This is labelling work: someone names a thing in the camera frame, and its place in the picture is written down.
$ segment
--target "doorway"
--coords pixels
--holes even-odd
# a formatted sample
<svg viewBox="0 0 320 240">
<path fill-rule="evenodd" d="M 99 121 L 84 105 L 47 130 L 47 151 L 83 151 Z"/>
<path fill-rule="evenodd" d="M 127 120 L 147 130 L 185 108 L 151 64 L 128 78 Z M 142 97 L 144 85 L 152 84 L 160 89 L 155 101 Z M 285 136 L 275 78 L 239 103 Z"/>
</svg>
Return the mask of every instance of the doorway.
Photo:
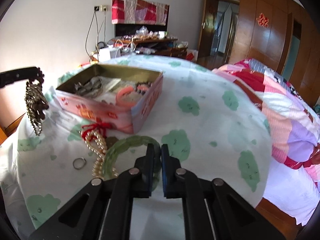
<svg viewBox="0 0 320 240">
<path fill-rule="evenodd" d="M 239 4 L 229 0 L 205 0 L 197 63 L 210 70 L 229 62 Z"/>
</svg>

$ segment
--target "dark bead bracelet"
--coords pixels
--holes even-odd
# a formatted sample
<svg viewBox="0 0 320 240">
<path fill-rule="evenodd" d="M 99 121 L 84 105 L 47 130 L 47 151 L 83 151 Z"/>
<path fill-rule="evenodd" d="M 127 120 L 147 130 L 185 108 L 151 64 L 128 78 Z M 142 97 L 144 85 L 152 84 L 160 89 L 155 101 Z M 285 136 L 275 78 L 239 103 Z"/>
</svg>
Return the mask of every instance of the dark bead bracelet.
<svg viewBox="0 0 320 240">
<path fill-rule="evenodd" d="M 145 85 L 145 86 L 147 86 L 148 88 L 150 88 L 150 87 L 152 86 L 152 82 L 149 82 L 149 81 L 147 81 L 147 82 L 137 82 L 137 83 L 135 84 L 135 86 L 133 87 L 133 89 L 134 89 L 135 92 L 137 92 L 138 94 L 144 95 L 144 94 L 146 93 L 146 91 L 145 91 L 145 90 L 138 89 L 138 86 L 141 86 L 141 85 Z"/>
</svg>

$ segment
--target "chinese character decoration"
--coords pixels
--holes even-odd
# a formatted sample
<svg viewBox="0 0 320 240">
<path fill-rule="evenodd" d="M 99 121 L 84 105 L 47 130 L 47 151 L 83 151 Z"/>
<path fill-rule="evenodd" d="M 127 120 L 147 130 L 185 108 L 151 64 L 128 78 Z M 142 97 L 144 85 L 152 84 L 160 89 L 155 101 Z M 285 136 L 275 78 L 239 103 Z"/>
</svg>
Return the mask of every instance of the chinese character decoration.
<svg viewBox="0 0 320 240">
<path fill-rule="evenodd" d="M 261 13 L 259 15 L 259 17 L 257 18 L 257 22 L 262 27 L 268 28 L 268 26 L 269 26 L 268 25 L 269 19 L 267 17 L 265 17 L 265 15 L 263 13 Z"/>
</svg>

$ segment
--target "green bracelet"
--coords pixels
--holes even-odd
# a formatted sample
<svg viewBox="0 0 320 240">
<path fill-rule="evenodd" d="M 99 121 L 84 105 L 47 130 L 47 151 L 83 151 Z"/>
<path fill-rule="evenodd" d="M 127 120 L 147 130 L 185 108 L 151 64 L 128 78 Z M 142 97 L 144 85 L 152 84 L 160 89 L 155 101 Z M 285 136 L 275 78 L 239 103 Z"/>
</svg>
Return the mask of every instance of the green bracelet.
<svg viewBox="0 0 320 240">
<path fill-rule="evenodd" d="M 112 167 L 115 164 L 118 155 L 127 151 L 130 147 L 138 147 L 141 145 L 147 146 L 152 143 L 155 148 L 155 162 L 153 169 L 153 180 L 152 180 L 152 190 L 156 188 L 160 179 L 161 171 L 161 161 L 160 161 L 160 144 L 153 138 L 149 136 L 133 135 L 125 139 L 117 141 L 110 149 L 106 152 L 106 157 L 103 163 L 102 174 L 104 179 L 112 178 Z"/>
</svg>

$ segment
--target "pink box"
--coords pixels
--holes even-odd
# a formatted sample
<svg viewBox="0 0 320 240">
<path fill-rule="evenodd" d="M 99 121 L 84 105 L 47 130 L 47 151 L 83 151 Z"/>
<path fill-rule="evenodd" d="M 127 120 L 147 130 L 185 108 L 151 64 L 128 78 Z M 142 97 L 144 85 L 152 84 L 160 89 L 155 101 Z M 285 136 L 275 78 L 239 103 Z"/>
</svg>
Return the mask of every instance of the pink box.
<svg viewBox="0 0 320 240">
<path fill-rule="evenodd" d="M 152 86 L 133 107 L 110 105 L 73 94 L 75 83 L 87 83 L 94 76 L 121 78 L 134 82 L 152 82 Z M 110 122 L 114 128 L 129 134 L 137 133 L 162 92 L 161 72 L 122 65 L 95 64 L 78 73 L 57 90 L 61 107 L 93 122 Z"/>
</svg>

